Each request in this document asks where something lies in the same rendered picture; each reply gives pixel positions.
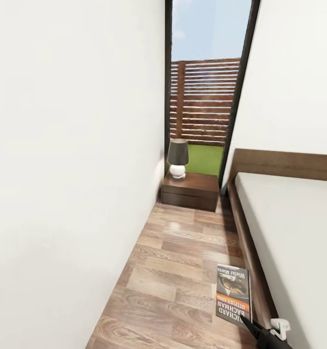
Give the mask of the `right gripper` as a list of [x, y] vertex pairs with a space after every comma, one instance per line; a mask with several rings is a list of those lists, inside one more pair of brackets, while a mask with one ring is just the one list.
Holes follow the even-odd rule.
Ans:
[[243, 315], [241, 315], [240, 318], [254, 337], [258, 339], [257, 347], [259, 349], [293, 349], [285, 341], [279, 339], [276, 335], [271, 334], [271, 329], [265, 329], [255, 320], [251, 323], [251, 321]]

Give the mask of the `hardback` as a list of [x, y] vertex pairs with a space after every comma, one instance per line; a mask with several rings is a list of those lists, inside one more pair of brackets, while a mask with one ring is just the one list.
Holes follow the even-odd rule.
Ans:
[[250, 270], [218, 264], [215, 314], [249, 331], [240, 316], [252, 322]]

